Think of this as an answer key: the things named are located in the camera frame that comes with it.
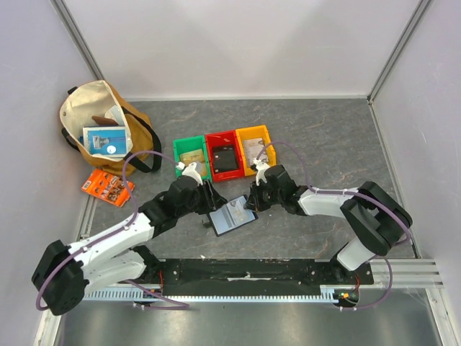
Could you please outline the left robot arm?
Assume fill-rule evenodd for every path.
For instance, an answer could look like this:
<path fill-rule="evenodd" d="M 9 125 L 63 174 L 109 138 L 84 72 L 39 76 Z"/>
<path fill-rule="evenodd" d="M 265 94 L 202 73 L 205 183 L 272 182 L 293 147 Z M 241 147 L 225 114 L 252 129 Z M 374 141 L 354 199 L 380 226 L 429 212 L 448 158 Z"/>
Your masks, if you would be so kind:
<path fill-rule="evenodd" d="M 161 262 L 145 246 L 190 213 L 207 215 L 227 203 L 208 180 L 181 176 L 167 191 L 136 208 L 126 220 L 86 240 L 45 249 L 33 275 L 36 307 L 55 316 L 75 308 L 84 296 L 108 285 L 133 280 L 151 283 Z"/>

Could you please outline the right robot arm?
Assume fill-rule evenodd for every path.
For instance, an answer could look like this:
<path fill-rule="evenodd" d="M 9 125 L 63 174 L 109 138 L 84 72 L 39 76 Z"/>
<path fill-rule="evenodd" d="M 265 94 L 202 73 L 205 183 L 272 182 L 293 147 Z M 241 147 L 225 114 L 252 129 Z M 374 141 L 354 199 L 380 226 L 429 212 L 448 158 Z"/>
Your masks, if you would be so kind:
<path fill-rule="evenodd" d="M 348 222 L 354 238 L 339 250 L 329 267 L 337 283 L 348 283 L 362 264 L 376 256 L 384 257 L 393 247 L 411 240 L 412 218 L 374 182 L 325 190 L 297 185 L 282 165 L 271 167 L 255 160 L 251 168 L 256 179 L 245 208 L 258 213 L 280 205 L 292 215 L 331 216 Z"/>

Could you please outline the white patterned VIP card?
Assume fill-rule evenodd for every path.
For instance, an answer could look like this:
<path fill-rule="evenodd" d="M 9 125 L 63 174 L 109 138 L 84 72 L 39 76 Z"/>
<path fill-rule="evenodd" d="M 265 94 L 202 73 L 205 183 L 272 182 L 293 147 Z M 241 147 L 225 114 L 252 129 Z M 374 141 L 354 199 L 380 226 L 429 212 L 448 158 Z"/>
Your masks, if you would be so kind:
<path fill-rule="evenodd" d="M 246 201 L 246 196 L 242 195 L 226 205 L 231 227 L 239 227 L 256 220 L 255 213 L 244 208 Z"/>

